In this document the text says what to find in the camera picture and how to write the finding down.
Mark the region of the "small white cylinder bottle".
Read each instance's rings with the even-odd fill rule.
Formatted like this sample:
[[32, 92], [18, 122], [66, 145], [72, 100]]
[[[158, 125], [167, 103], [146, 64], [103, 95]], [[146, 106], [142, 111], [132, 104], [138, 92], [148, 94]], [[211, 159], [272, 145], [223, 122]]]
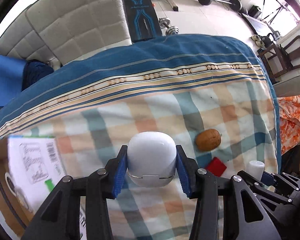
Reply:
[[261, 181], [265, 165], [263, 162], [258, 160], [249, 161], [246, 172], [254, 177], [256, 180]]

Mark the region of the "red rectangular case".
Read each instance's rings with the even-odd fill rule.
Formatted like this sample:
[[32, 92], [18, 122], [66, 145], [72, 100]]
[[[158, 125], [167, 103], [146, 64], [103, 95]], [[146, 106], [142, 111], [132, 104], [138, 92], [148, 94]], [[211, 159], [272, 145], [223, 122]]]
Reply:
[[227, 166], [217, 157], [213, 157], [205, 169], [217, 177], [221, 177]]

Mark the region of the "brown walnut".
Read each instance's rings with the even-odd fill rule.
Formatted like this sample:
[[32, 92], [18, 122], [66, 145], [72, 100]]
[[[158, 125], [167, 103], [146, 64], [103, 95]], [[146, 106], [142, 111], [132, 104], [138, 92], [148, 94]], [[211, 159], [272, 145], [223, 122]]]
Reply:
[[216, 129], [208, 129], [199, 133], [195, 138], [198, 150], [202, 152], [217, 148], [222, 141], [221, 134]]

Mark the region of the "white earbud case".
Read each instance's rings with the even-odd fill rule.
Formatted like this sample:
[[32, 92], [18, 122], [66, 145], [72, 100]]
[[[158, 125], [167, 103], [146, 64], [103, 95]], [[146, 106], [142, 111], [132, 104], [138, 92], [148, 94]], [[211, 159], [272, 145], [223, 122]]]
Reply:
[[138, 133], [128, 143], [127, 161], [133, 183], [140, 187], [164, 187], [175, 176], [176, 144], [165, 133]]

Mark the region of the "black and white round jar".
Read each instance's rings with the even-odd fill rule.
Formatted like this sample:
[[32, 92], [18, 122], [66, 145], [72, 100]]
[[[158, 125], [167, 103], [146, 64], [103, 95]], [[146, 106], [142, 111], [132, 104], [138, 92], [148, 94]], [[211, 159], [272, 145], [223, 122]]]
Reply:
[[9, 189], [9, 191], [11, 192], [11, 194], [13, 194], [15, 197], [17, 197], [17, 191], [16, 191], [16, 187], [15, 187], [13, 178], [11, 177], [11, 175], [8, 172], [5, 173], [5, 181], [6, 181], [7, 187]]

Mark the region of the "orange white patterned cloth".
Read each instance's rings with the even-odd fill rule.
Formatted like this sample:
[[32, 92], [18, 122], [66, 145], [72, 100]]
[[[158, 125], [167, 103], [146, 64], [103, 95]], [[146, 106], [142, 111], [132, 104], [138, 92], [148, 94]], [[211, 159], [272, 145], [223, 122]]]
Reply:
[[300, 95], [278, 98], [281, 154], [300, 143]]

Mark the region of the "plaid checkered tablecloth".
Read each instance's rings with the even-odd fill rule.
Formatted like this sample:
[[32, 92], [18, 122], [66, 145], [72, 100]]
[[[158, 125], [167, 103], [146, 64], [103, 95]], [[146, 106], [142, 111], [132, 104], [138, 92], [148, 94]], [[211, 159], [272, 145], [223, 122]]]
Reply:
[[[170, 135], [205, 167], [213, 157], [229, 178], [251, 160], [281, 165], [279, 107], [261, 61], [225, 36], [175, 35], [74, 61], [21, 92], [0, 110], [0, 140], [53, 137], [67, 174], [85, 177], [134, 135]], [[216, 129], [221, 144], [198, 150]]]

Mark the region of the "open cardboard box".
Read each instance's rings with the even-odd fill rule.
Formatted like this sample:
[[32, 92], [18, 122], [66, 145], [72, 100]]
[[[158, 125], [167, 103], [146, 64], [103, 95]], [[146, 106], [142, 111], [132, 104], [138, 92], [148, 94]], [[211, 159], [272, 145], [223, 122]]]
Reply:
[[[13, 178], [17, 197], [7, 187], [6, 172]], [[0, 211], [17, 237], [65, 175], [55, 138], [10, 136], [0, 140]]]

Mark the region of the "dark wooden chair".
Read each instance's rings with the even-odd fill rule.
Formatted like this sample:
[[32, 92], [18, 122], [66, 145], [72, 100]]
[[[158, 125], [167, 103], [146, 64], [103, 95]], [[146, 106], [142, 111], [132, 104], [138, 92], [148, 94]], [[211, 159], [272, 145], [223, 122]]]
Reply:
[[258, 50], [258, 57], [263, 62], [272, 84], [276, 78], [300, 68], [300, 35], [287, 45], [272, 43], [266, 49]]

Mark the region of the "dark blue knitted fabric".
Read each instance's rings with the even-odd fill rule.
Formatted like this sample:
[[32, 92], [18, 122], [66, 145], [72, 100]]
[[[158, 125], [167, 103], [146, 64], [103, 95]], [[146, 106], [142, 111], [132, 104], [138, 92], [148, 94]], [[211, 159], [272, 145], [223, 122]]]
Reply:
[[40, 79], [52, 74], [53, 68], [38, 60], [29, 60], [23, 69], [21, 90], [29, 88]]

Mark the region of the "chrome dumbbell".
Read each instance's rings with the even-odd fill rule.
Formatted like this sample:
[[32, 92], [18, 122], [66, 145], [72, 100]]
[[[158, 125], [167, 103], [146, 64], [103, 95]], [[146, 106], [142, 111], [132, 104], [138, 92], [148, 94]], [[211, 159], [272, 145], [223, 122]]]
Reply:
[[159, 26], [161, 30], [165, 29], [166, 36], [179, 34], [179, 28], [177, 26], [171, 25], [171, 21], [167, 17], [159, 18]]

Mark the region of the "blue foam mat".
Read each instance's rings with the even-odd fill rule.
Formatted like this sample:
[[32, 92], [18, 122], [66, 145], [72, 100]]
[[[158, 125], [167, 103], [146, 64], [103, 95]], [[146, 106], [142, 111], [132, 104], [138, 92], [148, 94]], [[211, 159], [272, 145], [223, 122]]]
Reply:
[[0, 107], [21, 93], [25, 60], [0, 55]]

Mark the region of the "black blue weight bench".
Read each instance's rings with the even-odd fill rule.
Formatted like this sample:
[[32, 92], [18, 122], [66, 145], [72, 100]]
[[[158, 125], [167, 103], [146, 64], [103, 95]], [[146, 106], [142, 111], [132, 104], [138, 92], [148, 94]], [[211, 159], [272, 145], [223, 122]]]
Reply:
[[133, 43], [161, 37], [159, 20], [151, 0], [123, 0]]

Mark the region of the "grey quilted cushion right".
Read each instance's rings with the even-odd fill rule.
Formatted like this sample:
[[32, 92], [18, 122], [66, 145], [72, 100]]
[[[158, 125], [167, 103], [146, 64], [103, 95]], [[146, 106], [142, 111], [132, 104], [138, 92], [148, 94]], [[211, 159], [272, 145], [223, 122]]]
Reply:
[[38, 0], [25, 16], [63, 65], [132, 43], [123, 0]]

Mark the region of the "grey quilted cushion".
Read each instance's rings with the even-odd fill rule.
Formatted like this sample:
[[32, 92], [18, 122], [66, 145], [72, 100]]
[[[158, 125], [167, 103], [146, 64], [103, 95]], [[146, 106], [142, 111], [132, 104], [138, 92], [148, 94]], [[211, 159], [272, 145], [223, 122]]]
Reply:
[[23, 10], [0, 36], [0, 55], [15, 59], [38, 60], [52, 68], [62, 64], [33, 29]]
[[132, 43], [123, 0], [38, 0], [25, 16], [63, 65]]

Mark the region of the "grey quilted cushion left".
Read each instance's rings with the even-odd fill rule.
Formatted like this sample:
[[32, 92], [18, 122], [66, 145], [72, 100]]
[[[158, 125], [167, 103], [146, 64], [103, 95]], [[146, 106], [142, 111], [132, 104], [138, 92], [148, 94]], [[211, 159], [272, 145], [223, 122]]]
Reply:
[[23, 10], [0, 36], [0, 55], [15, 59], [38, 60], [52, 68], [62, 64], [33, 29]]

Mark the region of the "small barbell on floor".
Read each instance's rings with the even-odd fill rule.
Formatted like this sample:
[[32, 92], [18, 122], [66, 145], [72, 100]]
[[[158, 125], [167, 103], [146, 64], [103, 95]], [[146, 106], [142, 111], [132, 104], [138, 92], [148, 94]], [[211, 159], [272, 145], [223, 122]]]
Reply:
[[212, 2], [219, 2], [219, 3], [227, 4], [233, 11], [236, 11], [236, 12], [239, 12], [242, 9], [242, 4], [239, 0], [229, 0], [229, 1], [226, 1], [226, 0], [198, 0], [198, 2], [203, 6], [208, 6]]

